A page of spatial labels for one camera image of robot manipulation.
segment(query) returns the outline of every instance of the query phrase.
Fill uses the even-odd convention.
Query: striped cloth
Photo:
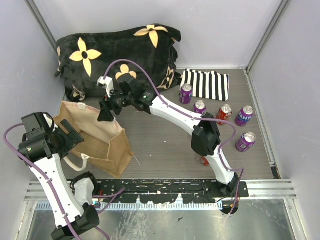
[[[186,69],[182,75],[180,89],[184,84],[193,87],[195,98],[227,101],[229,99],[229,75],[215,71],[202,72]]]

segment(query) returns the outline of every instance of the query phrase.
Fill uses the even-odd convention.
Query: floor
[[[219,210],[113,210],[99,215],[100,225],[113,240],[294,240],[282,199],[244,200],[232,216]],[[36,209],[27,240],[50,240],[55,228],[52,210]],[[91,229],[83,240],[102,240]]]
[[[229,74],[230,88],[229,100],[226,102],[233,108],[230,118],[234,122],[241,107],[253,106],[251,94],[247,84],[244,71],[240,69],[217,70],[221,74]],[[179,87],[169,89],[162,94],[170,101],[192,110],[194,102],[199,98],[193,98],[190,104],[184,105],[179,102]],[[207,112],[214,116],[224,102],[204,99]],[[99,99],[91,98],[84,101],[87,105],[99,109]],[[134,107],[126,107],[116,118],[125,129],[130,141],[131,149],[135,152],[122,178],[159,178],[159,179],[214,179],[215,174],[211,167],[201,164],[201,157],[191,149],[191,136],[171,122],[160,117],[139,112]],[[219,125],[221,140],[228,139],[233,129],[228,125]],[[256,135],[255,145],[247,152],[238,152],[235,142],[244,132],[253,132]],[[265,150],[262,134],[259,129],[257,118],[254,116],[244,126],[237,126],[236,138],[229,142],[224,148],[224,154],[232,168],[244,167],[244,179],[272,179],[268,156]],[[81,162],[71,157],[79,166]],[[62,161],[63,171],[67,178],[78,176],[68,165]],[[88,164],[86,171],[92,172],[96,178],[112,178],[108,173]]]

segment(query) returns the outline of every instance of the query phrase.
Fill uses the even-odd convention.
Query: gray wood surface
[[[243,70],[217,70],[221,74],[230,75],[229,100],[226,102],[233,108],[230,121],[234,123],[235,117],[241,107],[253,105]],[[194,102],[199,98],[193,98],[190,104],[179,102],[179,87],[169,89],[162,94],[170,101],[192,110]],[[214,116],[224,102],[203,99],[207,105],[207,111]],[[84,101],[87,105],[99,109],[99,99],[90,98]],[[173,123],[157,116],[139,112],[134,107],[124,108],[116,118],[125,129],[131,144],[135,158],[132,158],[129,166],[124,171],[122,178],[215,178],[211,167],[201,164],[201,157],[191,149],[191,136]],[[273,178],[262,135],[256,117],[244,126],[237,126],[236,138],[224,148],[224,154],[232,168],[244,167],[245,179],[271,179]],[[228,139],[233,129],[228,125],[219,125],[221,140]],[[238,152],[235,142],[244,132],[255,133],[256,143],[247,152]],[[75,164],[81,165],[81,160],[71,157]],[[67,178],[79,175],[62,161],[63,171]],[[88,163],[86,171],[92,172],[96,178],[112,178],[108,173]]]

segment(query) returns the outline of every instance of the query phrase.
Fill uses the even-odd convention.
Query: soda can top
[[[248,143],[254,143],[256,141],[256,135],[253,132],[246,132],[244,133],[244,139],[248,142]]]
[[[226,104],[221,107],[222,112],[225,114],[230,114],[232,112],[232,108],[230,105]]]
[[[186,92],[190,92],[192,90],[192,86],[186,83],[186,84],[183,84],[182,89]]]
[[[245,114],[248,114],[248,115],[251,115],[254,113],[254,109],[252,108],[252,106],[244,106],[243,111]]]
[[[196,107],[197,109],[199,109],[199,110],[206,108],[205,102],[204,102],[204,101],[201,101],[201,100],[197,101],[194,105],[195,105],[195,107]]]

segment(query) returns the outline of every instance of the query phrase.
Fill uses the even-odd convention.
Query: wall
[[[320,2],[290,3],[251,71],[277,163],[312,239],[319,231]]]
[[[53,75],[57,55],[22,0],[0,2],[0,135],[33,112],[58,113],[63,82]],[[9,135],[18,146],[24,128]],[[17,234],[31,171],[0,142],[0,239]]]
[[[35,0],[56,40],[161,23],[182,33],[179,67],[246,67],[281,0]]]

